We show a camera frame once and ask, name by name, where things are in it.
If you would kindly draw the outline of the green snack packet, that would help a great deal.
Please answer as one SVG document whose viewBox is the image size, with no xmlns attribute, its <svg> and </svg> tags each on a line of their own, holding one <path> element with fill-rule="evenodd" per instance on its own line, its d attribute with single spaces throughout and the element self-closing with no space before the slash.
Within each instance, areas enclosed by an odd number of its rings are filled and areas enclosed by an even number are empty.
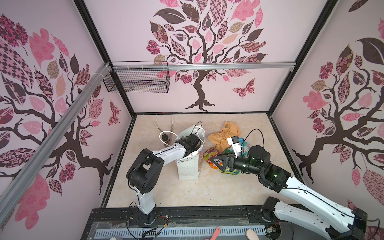
<svg viewBox="0 0 384 240">
<path fill-rule="evenodd" d="M 221 173 L 223 174 L 229 174 L 229 175 L 238 175 L 240 173 L 239 170 L 236 170 L 231 164 L 233 164 L 236 160 L 236 155 L 235 154 L 226 154 L 224 155 L 226 157 L 226 163 L 223 162 L 223 166 L 225 166 L 224 170 L 220 170 Z"/>
</svg>

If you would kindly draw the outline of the orange candy snack packet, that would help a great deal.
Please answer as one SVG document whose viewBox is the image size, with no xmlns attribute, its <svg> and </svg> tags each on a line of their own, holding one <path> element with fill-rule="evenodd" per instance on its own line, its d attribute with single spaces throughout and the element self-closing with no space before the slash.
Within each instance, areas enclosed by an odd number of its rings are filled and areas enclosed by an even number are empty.
<svg viewBox="0 0 384 240">
<path fill-rule="evenodd" d="M 203 159 L 206 161 L 206 163 L 212 168 L 217 170 L 218 167 L 212 163 L 211 158 L 217 157 L 221 152 L 217 150 L 216 148 L 210 148 L 203 154 Z"/>
</svg>

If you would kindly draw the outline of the orange-brown snack bag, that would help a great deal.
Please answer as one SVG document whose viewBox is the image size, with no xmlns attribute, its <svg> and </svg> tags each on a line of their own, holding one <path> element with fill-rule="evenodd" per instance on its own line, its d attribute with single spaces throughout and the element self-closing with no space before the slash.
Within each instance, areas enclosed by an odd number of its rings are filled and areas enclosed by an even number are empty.
<svg viewBox="0 0 384 240">
<path fill-rule="evenodd" d="M 237 124 L 233 122 L 225 122 L 222 130 L 219 133 L 211 134 L 208 139 L 214 144 L 219 152 L 223 152 L 230 147 L 228 138 L 239 136 L 242 133 Z"/>
</svg>

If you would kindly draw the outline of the white patterned paper gift bag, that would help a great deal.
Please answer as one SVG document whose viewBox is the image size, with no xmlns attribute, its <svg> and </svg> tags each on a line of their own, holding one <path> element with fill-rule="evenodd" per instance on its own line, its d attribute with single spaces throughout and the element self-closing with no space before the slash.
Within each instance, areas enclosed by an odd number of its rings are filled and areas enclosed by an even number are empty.
<svg viewBox="0 0 384 240">
<path fill-rule="evenodd" d="M 182 131 L 176 138 L 176 142 L 184 143 L 184 138 L 194 134 L 201 140 L 201 145 L 194 152 L 186 151 L 186 155 L 177 160 L 178 175 L 180 181 L 195 181 L 199 178 L 201 164 L 203 160 L 203 150 L 206 140 L 206 133 L 202 127 L 202 122 L 198 122 L 195 126 L 189 127 Z"/>
</svg>

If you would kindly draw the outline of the teal pink snack packet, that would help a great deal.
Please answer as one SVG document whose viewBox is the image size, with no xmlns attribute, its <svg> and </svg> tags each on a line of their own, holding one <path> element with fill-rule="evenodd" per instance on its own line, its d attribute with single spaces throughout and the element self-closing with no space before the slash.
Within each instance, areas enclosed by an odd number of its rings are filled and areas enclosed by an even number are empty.
<svg viewBox="0 0 384 240">
<path fill-rule="evenodd" d="M 246 156 L 247 156 L 247 153 L 249 152 L 251 146 L 250 146 L 249 144 L 247 144 L 246 142 L 241 142 L 241 143 L 242 143 L 242 145 L 243 145 L 244 157 L 246 157 Z M 231 154 L 232 154 L 232 153 L 234 154 L 232 147 L 229 147 L 229 148 L 228 148 L 228 152 L 231 153 Z"/>
</svg>

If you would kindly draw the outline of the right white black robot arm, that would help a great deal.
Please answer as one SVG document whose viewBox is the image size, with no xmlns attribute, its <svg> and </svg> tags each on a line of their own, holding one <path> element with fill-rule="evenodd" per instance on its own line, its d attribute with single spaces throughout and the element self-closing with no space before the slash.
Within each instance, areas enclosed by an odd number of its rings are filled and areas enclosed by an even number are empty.
<svg viewBox="0 0 384 240">
<path fill-rule="evenodd" d="M 269 197 L 263 204 L 264 220 L 286 221 L 310 230 L 327 240 L 363 240 L 368 215 L 363 210 L 351 210 L 312 190 L 289 172 L 271 163 L 271 155 L 262 146 L 249 149 L 243 157 L 240 151 L 211 158 L 221 171 L 239 170 L 255 174 L 269 190 L 289 197 L 303 205 L 300 209 Z"/>
</svg>

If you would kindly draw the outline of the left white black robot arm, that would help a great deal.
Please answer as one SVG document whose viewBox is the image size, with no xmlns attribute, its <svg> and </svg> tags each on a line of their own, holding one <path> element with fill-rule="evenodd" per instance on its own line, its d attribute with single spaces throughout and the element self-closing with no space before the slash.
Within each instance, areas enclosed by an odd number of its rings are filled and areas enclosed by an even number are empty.
<svg viewBox="0 0 384 240">
<path fill-rule="evenodd" d="M 153 189 L 165 165 L 191 156 L 204 141 L 195 134 L 181 137 L 173 145 L 162 150 L 143 149 L 126 174 L 128 186 L 138 198 L 139 220 L 152 224 L 156 217 Z"/>
</svg>

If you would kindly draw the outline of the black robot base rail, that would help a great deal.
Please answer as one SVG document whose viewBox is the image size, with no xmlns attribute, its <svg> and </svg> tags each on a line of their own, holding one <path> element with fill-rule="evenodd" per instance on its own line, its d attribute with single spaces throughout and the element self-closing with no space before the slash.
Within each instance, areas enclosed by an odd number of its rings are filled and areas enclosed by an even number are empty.
<svg viewBox="0 0 384 240">
<path fill-rule="evenodd" d="M 145 225 L 139 220 L 139 210 L 128 208 L 93 209 L 87 221 L 82 240 L 94 240 L 97 229 L 157 228 L 166 227 L 224 227 L 265 226 L 266 235 L 261 240 L 325 240 L 324 237 L 303 227 L 286 221 L 269 222 L 261 215 L 261 205 L 254 206 L 211 206 L 211 207 L 157 207 L 155 221 Z M 146 239 L 145 234 L 134 240 L 206 240 L 199 237 Z M 242 237 L 217 237 L 219 240 L 244 240 Z"/>
</svg>

